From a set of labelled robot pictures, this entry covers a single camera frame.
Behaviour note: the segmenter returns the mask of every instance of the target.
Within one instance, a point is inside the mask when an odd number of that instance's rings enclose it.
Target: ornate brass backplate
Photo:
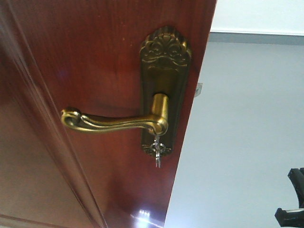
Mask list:
[[[111,118],[62,110],[62,123],[77,131],[106,133],[144,128],[142,149],[156,158],[172,152],[191,60],[188,43],[173,27],[149,35],[141,51],[142,115]]]
[[[181,106],[191,62],[191,51],[186,39],[173,27],[165,26],[150,34],[140,51],[142,74],[142,112],[148,114],[154,94],[166,94],[169,98],[169,128],[160,137],[165,145],[161,156],[173,151]],[[151,147],[154,136],[142,131],[142,149],[155,156]]]

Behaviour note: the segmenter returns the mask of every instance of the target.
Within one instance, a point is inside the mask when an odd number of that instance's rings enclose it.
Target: key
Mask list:
[[[155,167],[161,167],[161,146],[160,146],[160,137],[156,135],[154,138],[154,147],[155,147]]]

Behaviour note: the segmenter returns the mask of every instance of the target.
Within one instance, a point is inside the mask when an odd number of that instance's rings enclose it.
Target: ceiling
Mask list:
[[[212,31],[304,36],[303,11],[219,0]],[[276,209],[298,207],[287,174],[304,167],[304,46],[286,44],[208,43],[165,228],[278,228]]]
[[[218,0],[212,32],[304,36],[303,0]]]

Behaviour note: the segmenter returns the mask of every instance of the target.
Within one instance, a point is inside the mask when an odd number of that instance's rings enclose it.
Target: decorative engraving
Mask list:
[[[171,68],[171,64],[186,67],[191,59],[188,46],[186,39],[175,28],[165,26],[147,36],[142,44],[141,58],[144,62],[155,63],[157,67]]]
[[[155,150],[151,148],[151,146],[148,145],[142,145],[142,150],[147,153],[148,155],[151,155],[152,157],[155,157]],[[171,148],[166,148],[164,151],[161,151],[161,157],[166,156],[168,154],[172,153]]]

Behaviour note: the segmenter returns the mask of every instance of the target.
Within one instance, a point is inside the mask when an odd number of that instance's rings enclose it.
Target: door panel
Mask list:
[[[5,76],[29,122],[94,226],[136,227],[139,210],[162,225],[174,182],[215,1],[3,2]],[[119,117],[140,110],[139,50],[145,37],[174,26],[192,49],[192,63],[174,152],[154,160],[141,150],[141,131],[83,134],[65,129],[60,110]]]
[[[1,77],[0,224],[93,227],[9,86]]]

